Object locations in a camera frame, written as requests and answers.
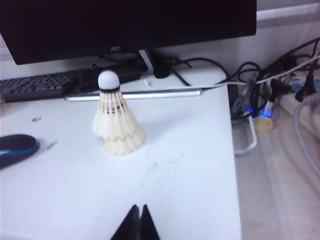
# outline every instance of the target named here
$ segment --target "aoc logo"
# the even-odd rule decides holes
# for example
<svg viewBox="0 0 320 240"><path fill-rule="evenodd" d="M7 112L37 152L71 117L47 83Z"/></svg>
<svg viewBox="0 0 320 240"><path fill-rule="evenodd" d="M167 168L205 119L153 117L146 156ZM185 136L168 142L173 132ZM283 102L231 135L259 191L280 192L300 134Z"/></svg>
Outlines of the aoc logo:
<svg viewBox="0 0 320 240"><path fill-rule="evenodd" d="M121 51L121 47L120 46L112 46L110 47L110 52L120 52Z"/></svg>

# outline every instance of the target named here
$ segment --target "desk surface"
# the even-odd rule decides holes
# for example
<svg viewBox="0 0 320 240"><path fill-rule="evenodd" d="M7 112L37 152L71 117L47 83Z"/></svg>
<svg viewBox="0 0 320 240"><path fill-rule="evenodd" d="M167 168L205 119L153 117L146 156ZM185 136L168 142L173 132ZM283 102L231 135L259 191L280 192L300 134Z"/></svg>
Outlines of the desk surface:
<svg viewBox="0 0 320 240"><path fill-rule="evenodd" d="M0 171L2 237L107 240L147 204L162 240L241 238L227 88L127 103L146 142L125 156L92 133L97 102L8 104L1 135L29 134L40 148Z"/></svg>

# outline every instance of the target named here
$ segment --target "feather shuttlecock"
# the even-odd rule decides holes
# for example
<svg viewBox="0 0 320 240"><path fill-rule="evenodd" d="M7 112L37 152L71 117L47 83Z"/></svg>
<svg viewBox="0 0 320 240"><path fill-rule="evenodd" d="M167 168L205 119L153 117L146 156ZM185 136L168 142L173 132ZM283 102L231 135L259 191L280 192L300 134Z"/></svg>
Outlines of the feather shuttlecock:
<svg viewBox="0 0 320 240"><path fill-rule="evenodd" d="M110 154L123 155L138 149L146 135L120 92L118 75L105 70L98 77L98 85L100 97L93 132L104 139Z"/></svg>

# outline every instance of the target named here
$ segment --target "computer monitor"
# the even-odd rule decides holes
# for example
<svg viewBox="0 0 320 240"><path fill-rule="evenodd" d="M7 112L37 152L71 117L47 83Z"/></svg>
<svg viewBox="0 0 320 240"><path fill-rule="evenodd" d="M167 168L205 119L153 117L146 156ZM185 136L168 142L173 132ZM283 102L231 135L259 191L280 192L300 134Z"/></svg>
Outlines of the computer monitor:
<svg viewBox="0 0 320 240"><path fill-rule="evenodd" d="M256 0L7 0L0 33L17 65L256 33Z"/></svg>

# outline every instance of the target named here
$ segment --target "computer mouse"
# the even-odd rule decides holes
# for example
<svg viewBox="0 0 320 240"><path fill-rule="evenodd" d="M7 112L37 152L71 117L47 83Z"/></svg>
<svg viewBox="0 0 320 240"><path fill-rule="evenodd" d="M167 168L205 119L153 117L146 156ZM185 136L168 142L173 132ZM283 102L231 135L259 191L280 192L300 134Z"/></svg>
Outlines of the computer mouse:
<svg viewBox="0 0 320 240"><path fill-rule="evenodd" d="M39 142L33 136L16 134L0 137L0 169L30 157L38 149Z"/></svg>

